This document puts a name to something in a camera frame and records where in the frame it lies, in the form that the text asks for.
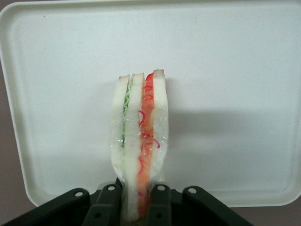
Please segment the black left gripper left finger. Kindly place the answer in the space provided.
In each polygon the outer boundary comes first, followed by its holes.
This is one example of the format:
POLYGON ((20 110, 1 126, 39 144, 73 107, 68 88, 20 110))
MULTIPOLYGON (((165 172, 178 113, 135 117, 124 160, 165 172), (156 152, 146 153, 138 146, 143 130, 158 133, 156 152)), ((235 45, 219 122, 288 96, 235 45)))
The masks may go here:
POLYGON ((119 184, 105 185, 85 217, 86 226, 119 226, 122 189, 119 184))

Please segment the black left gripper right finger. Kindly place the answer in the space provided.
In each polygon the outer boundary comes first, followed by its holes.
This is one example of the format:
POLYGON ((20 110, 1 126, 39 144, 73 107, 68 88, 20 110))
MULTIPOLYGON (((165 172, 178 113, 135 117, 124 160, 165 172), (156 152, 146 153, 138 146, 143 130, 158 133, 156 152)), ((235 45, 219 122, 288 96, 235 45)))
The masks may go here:
POLYGON ((150 194, 150 204, 146 218, 147 226, 171 226, 171 189, 164 184, 157 184, 150 194))

